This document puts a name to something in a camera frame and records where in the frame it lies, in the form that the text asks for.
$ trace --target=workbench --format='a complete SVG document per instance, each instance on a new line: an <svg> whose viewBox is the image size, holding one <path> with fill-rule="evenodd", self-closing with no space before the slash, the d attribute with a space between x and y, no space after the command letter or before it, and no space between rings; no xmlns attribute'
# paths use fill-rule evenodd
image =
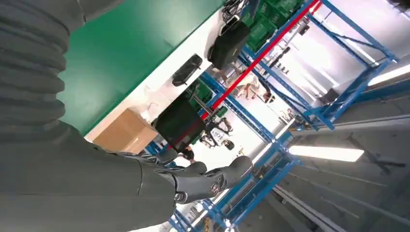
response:
<svg viewBox="0 0 410 232"><path fill-rule="evenodd" d="M210 65L206 51L220 26L216 12L223 0L128 0L89 22L71 37L63 121L93 140L126 108L150 121L186 86L174 87L171 75L197 53L202 70Z"/></svg>

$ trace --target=black case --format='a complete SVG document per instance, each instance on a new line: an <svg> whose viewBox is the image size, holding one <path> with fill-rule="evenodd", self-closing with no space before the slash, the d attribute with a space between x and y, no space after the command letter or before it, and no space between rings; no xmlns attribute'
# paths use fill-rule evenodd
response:
<svg viewBox="0 0 410 232"><path fill-rule="evenodd" d="M208 60L215 68L222 70L227 64L235 61L246 44L250 29L242 21L236 21L218 36L209 49Z"/></svg>
<svg viewBox="0 0 410 232"><path fill-rule="evenodd" d="M176 87L186 84L192 74L199 69L202 64L202 58L194 54L185 62L173 75L172 84Z"/></svg>

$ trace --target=blue metal shelving rack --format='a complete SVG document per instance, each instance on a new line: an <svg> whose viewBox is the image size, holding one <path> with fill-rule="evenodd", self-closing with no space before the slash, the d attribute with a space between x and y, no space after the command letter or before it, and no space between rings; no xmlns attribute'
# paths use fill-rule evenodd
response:
<svg viewBox="0 0 410 232"><path fill-rule="evenodd" d="M274 41L275 38L283 31L285 27L287 27L292 20L296 18L298 14L302 12L302 10L308 6L308 4L312 2L311 0L306 2L304 6L296 12L296 14L283 26L281 27L278 32L270 39L270 41ZM367 42L362 42L360 40L350 38L348 36L339 35L335 32L329 30L326 26L320 23L312 14L308 14L309 20L314 23L318 28L320 28L325 34L327 34L330 38L332 38L338 45L344 48L349 54L351 54L355 59L357 59L364 67L365 70L350 84L350 86L340 94L340 96L331 104L325 105L320 108L313 109L310 104L304 100L296 91L294 91L275 71L270 69L267 64L263 61L259 63L259 65L265 69L271 77L273 77L276 81L278 81L286 90L288 90L292 96L287 96L286 94L278 91L274 88L267 78L263 78L256 70L253 70L254 74L256 74L259 79L267 84L281 99L283 99L295 112L297 112L308 124L312 126L315 130L318 130L318 126L327 126L331 130L334 130L333 122L338 119L348 107L354 103L354 101L360 96L360 94L366 89L368 83L376 77L380 72L386 68L392 61L398 62L398 58L391 53L386 47L380 44L376 39L374 39L370 34L368 34L365 30L359 27L356 23L354 23L350 18L348 18L345 14L343 14L337 7L331 4L328 0L322 0L324 6L330 9L331 13L336 14L339 18L341 18L344 22L346 22L351 28L353 28L356 32L358 32L363 38L365 38ZM357 54L353 49L351 49L343 40L350 40L352 42L365 45L371 47L373 49L379 50L383 53L384 60L382 63L368 63L363 59L359 54ZM244 64L249 65L250 61L248 56L251 59L255 59L261 53L261 51L265 50L271 42L265 44L260 51L256 54L253 53L250 49L245 47L243 49L243 54L240 56L240 59ZM302 107L305 112L301 112L297 107Z"/></svg>
<svg viewBox="0 0 410 232"><path fill-rule="evenodd" d="M290 25L290 22L297 18L303 10L305 10L308 5L312 3L312 0L307 1L302 8L297 11L293 17L283 26L278 32L270 39L274 41L278 35L284 31L284 28ZM313 15L308 14L309 20L317 25L321 30L324 31L328 36L330 36L338 45L344 48L349 54L351 54L355 59L358 60L364 67L365 70L352 82L352 84L331 104L325 105L320 108L312 108L310 104L303 99L290 85L288 85L275 71L270 69L267 64L263 61L259 65L267 71L267 73L278 81L287 91L290 92L292 96L287 96L286 94L277 90L267 78L264 78L256 70L252 70L253 73L260 79L261 82L266 84L272 89L281 99L283 99L295 112L297 112L311 127L315 130L319 129L319 126L327 126L331 130L334 129L333 122L339 118L343 112L360 96L363 90L367 87L371 79L376 77L390 62L398 62L398 59L392 54L387 48L383 47L378 41L376 41L372 36L365 32L361 27L355 24L351 19L344 15L339 9L332 5L328 0L322 0L324 6L329 8L332 13L336 14L343 21L345 21L350 27L357 31L367 42L362 42L344 35L339 35L330 31L326 26L322 25ZM385 56L382 63L368 63L360 55L358 55L353 49L344 43L344 40L350 40L360 45L365 45L373 49L377 49L382 52ZM239 56L239 59L245 64L250 64L250 59L255 59L259 54L265 50L266 47L270 45L271 42L265 44L260 51L256 54L245 47ZM201 76L201 81L207 84L217 95L211 102L209 106L218 98L225 89L216 82L207 73ZM280 138L276 139L275 136L265 128L255 117L252 116L241 104L236 101L233 97L229 96L224 104L231 109L244 123L249 125L263 141L270 144L270 148L265 152L265 154L259 159L255 164L255 168L261 168L266 165L272 158L274 158L274 163L272 168L267 171L263 178L256 179L251 174L249 174L240 184L228 191L228 193L215 205L210 201L202 201L201 203L208 209L208 215L212 217L220 226L223 228L234 228L246 215L257 206L257 204L263 200L263 198L271 191L272 187L276 185L287 172L296 165L299 161L293 157L284 143L289 139L291 134L289 132L283 134ZM243 197L241 197L232 208L227 208L229 202L235 199L235 196L239 191L242 191L245 186L252 183L253 187L248 189ZM224 220L228 219L231 226L226 227ZM177 224L175 221L170 220L170 223L178 231L187 231L182 223ZM186 224L190 230L201 231L200 226L192 228L191 225Z"/></svg>

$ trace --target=blue steel frame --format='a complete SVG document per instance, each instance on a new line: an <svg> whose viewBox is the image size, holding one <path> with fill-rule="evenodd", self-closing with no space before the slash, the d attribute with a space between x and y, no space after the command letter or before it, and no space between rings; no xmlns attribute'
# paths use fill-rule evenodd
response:
<svg viewBox="0 0 410 232"><path fill-rule="evenodd" d="M281 31L287 27L290 22L297 17L311 2L309 0L304 6L295 13L295 15L288 21L283 27L279 29L279 31L272 37L271 41L275 40L275 36L278 36ZM316 121L321 121L330 129L334 129L333 121L337 119L361 94L361 92L367 87L367 84L371 79L377 76L391 61L397 62L398 59L392 54L387 48L383 47L378 41L376 41L372 36L366 33L362 28L360 28L357 24L355 24L351 19L345 16L339 9L337 9L334 5L332 5L328 0L322 0L323 5L328 7L331 12L338 15L342 20L344 20L347 24L349 24L354 30L356 30L359 34L361 34L366 40L370 43L365 43L359 40L355 40L349 38L347 36L341 36L334 32L328 30L325 26L320 24L313 16L309 15L310 20L316 24L320 29L322 29L327 35L329 35L335 42L342 46L349 54L355 57L361 64L366 67L366 70L338 97L338 99L321 109L313 109L306 100L304 100L295 90L293 90L283 79L280 78L273 70L271 70L263 61L260 62L260 65L281 85L285 87L298 101L292 99L291 97L287 96L286 94L278 91L274 88L268 80L263 78L257 71L253 70L253 72L258 76L258 78L267 84L280 98L282 98L291 108L293 108L301 117L305 119L305 121L313 126L313 128L317 129L317 125L321 123L318 122L314 124L314 120L311 120L307 115L313 114L316 117ZM342 40L348 39L353 42L363 44L375 49L380 50L386 56L386 61L381 65L376 65L373 67L372 65L375 64L368 64L363 58L361 58L357 53L355 53L350 47L348 47ZM271 42L265 44L257 54L254 54L250 49L245 47L243 51L248 54L251 58L255 59L260 55L262 51L265 50L267 46L269 46ZM249 64L246 56L240 56L244 64ZM204 73L201 77L201 80L205 82L214 92L217 94L223 93L225 90L224 88L217 83L215 80L212 79L207 73ZM297 109L296 104L303 109L307 110L305 113L302 113ZM242 198L238 204L232 208L228 214L223 215L226 219L231 220L231 228L235 225L238 225L246 215L257 206L257 204L266 196L266 194L272 189L272 187L277 184L285 175L286 173L299 162L295 159L292 155L289 154L288 149L283 145L283 142L288 139L290 133L285 133L281 138L278 140L275 139L274 135L268 131L258 120L256 120L245 108L243 108L233 97L229 96L227 100L225 100L225 104L233 110L236 115L238 115L250 128L252 128L266 143L272 143L271 147L267 150L267 152L261 157L261 159L255 164L255 167L262 167L265 163L270 160L270 158L279 151L280 161L276 163L276 165L268 171L268 173L264 176L263 179L259 180L253 189L250 190L249 193ZM224 206L240 191L243 186L245 186L249 181L255 181L254 178L249 174L239 185L231 189L225 197L218 202L212 209L216 210L209 210L212 217L221 224L224 225L223 220L216 219L218 213L215 212L222 212Z"/></svg>
<svg viewBox="0 0 410 232"><path fill-rule="evenodd" d="M296 12L296 14L288 21L283 27L281 27L278 32L270 39L270 42L266 43L256 54L254 54L247 47L243 48L243 52L248 54L252 59L258 57L262 51L264 51L275 38L284 30L286 26L294 20L301 11L308 6L311 1L308 1L304 6ZM330 13L336 14L339 18L345 21L351 28L357 31L361 36L363 36L370 43L366 43L357 39L350 38L348 36L339 35L335 32L330 31L323 24L321 24L313 15L308 14L308 18L314 23L318 28L320 28L325 34L332 38L338 45L344 48L349 54L351 54L358 62L360 62L365 70L358 76L355 81L331 104L325 105L324 107L312 109L312 107L298 94L296 93L279 75L277 75L273 70L271 70L263 61L259 64L264 68L275 80L277 80L281 85L285 87L298 101L292 99L285 94L278 92L272 85L268 85L280 98L282 98L291 108L293 108L307 123L309 123L314 129L318 129L318 126L325 125L331 130L334 130L333 122L339 118L346 109L354 103L354 101L360 96L360 94L365 90L371 79L376 77L380 72L390 64L391 61L398 62L398 58L389 51L386 47L380 44L376 39L374 39L370 34L364 31L356 23L354 23L350 18L343 14L338 8L331 4L328 0L322 0L324 6L330 9ZM341 39L347 39L355 43L365 45L374 49L381 51L386 59L382 64L377 62L369 64L360 55L358 55L353 49L347 46ZM246 56L240 57L240 59L245 59L244 64L248 62ZM259 77L259 79L265 82L265 78L257 74L257 71L253 72ZM298 105L305 109L306 111L302 114L299 110L296 110L295 105Z"/></svg>
<svg viewBox="0 0 410 232"><path fill-rule="evenodd" d="M203 73L200 80L204 82L211 90L216 93L216 96L207 103L207 105L212 105L215 98L220 96L221 93L225 91L223 86L215 81L208 73ZM277 152L279 153L281 159L267 174L261 179L257 184L256 188L251 190L244 199L242 199L236 207L234 207L228 215L223 213L223 208L228 201L230 201L236 193L246 185L250 180L253 180L253 176L248 174L244 180L241 181L237 186L232 188L227 195L218 203L213 204L210 200L206 199L201 201L201 204L205 209L208 210L209 217L213 218L221 227L226 228L225 219L229 219L231 222L230 228L238 225L245 216L258 205L258 203L263 200L266 194L272 189L272 187L277 184L287 172L298 163L293 155L291 155L286 146L283 143L291 136L291 134L285 133L280 138L276 139L275 135L270 132L265 126L263 126L250 112L248 112L236 99L229 96L224 102L228 108L235 112L235 114L242 119L250 128L252 128L267 144L271 144L271 147L265 152L264 155L255 164L255 168L261 168L264 166ZM187 228L191 228L190 224L187 224L187 219L179 211L174 213L177 221L183 221ZM178 225L175 221L170 220L171 225L178 231L187 231L183 225ZM196 231L201 231L202 224L195 227Z"/></svg>

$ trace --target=person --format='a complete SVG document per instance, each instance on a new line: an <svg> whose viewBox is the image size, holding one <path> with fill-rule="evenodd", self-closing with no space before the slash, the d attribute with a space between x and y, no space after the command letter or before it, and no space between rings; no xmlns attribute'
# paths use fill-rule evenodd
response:
<svg viewBox="0 0 410 232"><path fill-rule="evenodd" d="M251 72L239 83L238 88L239 93L237 97L245 94L245 98L249 100L249 94L251 93L251 99L261 96L265 103L271 103L275 100L275 96L272 96L269 87L259 81L258 77Z"/></svg>
<svg viewBox="0 0 410 232"><path fill-rule="evenodd" d="M187 148L185 148L181 152L181 154L179 154L178 156L183 157L184 159L188 160L190 163L195 163L195 159L194 159L195 154L191 146L188 146Z"/></svg>
<svg viewBox="0 0 410 232"><path fill-rule="evenodd" d="M122 2L0 1L0 231L133 231L167 221L177 203L215 197L251 169L239 157L206 174L170 170L101 149L59 120L70 35Z"/></svg>
<svg viewBox="0 0 410 232"><path fill-rule="evenodd" d="M218 117L214 117L213 120L206 125L204 135L199 141L209 148L224 145L228 150L233 150L235 144L230 140L229 136L229 132L232 131L231 123L227 118L223 117L219 119Z"/></svg>

